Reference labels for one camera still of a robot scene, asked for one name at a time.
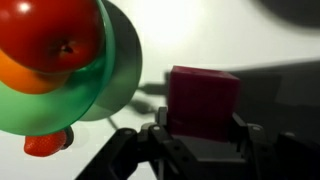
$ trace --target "green plastic plate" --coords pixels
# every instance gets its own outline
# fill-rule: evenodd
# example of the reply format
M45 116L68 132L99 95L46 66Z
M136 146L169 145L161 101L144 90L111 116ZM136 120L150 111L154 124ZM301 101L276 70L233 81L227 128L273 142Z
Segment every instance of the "green plastic plate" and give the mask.
M29 95L0 82L0 130L27 136L50 134L70 126L108 85L115 59L112 24L101 0L106 48L90 65L74 72L67 83L50 93Z

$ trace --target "small red object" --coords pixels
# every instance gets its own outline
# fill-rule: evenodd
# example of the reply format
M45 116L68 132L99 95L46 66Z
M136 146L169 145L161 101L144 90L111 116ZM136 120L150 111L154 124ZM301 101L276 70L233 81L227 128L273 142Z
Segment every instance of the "small red object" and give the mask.
M64 130L44 136L26 136L24 152L38 157L50 156L62 149L66 141Z
M171 134L227 141L240 80L223 71L174 66L169 82Z

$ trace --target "white surface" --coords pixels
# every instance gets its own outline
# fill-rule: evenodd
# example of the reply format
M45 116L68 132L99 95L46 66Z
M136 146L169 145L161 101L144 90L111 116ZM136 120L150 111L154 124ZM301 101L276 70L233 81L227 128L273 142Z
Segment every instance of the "white surface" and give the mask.
M243 0L112 0L132 21L143 52L140 85L163 83L173 65L243 69L320 57L320 32L291 26ZM165 105L163 97L137 92L134 100ZM103 111L93 106L91 111ZM118 127L139 130L153 115L126 106L112 116ZM76 122L75 142L48 158L24 154L24 137L0 133L0 179L74 179L114 129L107 119ZM131 179L152 180L142 165Z

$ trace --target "orange fruit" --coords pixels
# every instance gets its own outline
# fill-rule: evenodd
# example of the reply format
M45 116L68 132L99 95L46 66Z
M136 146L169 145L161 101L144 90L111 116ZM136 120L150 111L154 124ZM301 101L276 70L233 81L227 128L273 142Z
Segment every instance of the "orange fruit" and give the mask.
M16 63L0 50L0 81L16 91L26 94L51 92L68 80L68 74L41 74Z

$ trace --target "red apple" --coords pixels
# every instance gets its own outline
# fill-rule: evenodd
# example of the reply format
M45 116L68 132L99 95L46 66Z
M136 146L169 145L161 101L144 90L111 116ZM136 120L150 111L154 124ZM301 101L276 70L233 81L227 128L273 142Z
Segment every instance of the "red apple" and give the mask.
M0 49L44 73L65 73L92 62L104 43L96 0L1 0Z

